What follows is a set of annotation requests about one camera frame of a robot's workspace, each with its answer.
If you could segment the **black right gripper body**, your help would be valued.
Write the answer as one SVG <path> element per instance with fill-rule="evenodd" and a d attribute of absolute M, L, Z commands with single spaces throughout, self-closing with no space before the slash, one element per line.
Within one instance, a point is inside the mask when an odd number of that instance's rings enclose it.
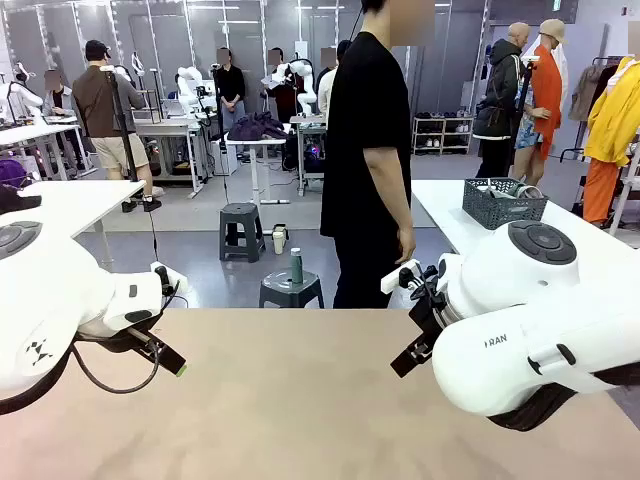
<path fill-rule="evenodd" d="M 432 350 L 446 327 L 445 308 L 448 306 L 444 293 L 415 291 L 410 296 L 415 302 L 409 317 L 421 330 L 421 334 L 408 346 L 409 350 Z"/>

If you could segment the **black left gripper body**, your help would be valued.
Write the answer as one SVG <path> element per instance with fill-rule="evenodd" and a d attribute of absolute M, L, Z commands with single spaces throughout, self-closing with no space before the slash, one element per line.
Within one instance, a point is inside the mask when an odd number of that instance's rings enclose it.
<path fill-rule="evenodd" d="M 125 353 L 129 350 L 137 353 L 152 353 L 152 346 L 157 345 L 160 340 L 150 330 L 162 316 L 162 313 L 158 313 L 148 319 L 130 324 L 110 337 L 98 337 L 77 332 L 74 335 L 74 340 L 76 342 L 97 343 L 112 353 Z"/>

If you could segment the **person's right hand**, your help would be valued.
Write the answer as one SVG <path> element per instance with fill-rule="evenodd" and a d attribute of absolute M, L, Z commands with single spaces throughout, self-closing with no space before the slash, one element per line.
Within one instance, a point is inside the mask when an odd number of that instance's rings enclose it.
<path fill-rule="evenodd" d="M 398 241 L 401 256 L 396 263 L 401 265 L 412 259 L 416 248 L 416 238 L 412 225 L 402 226 L 399 228 Z"/>

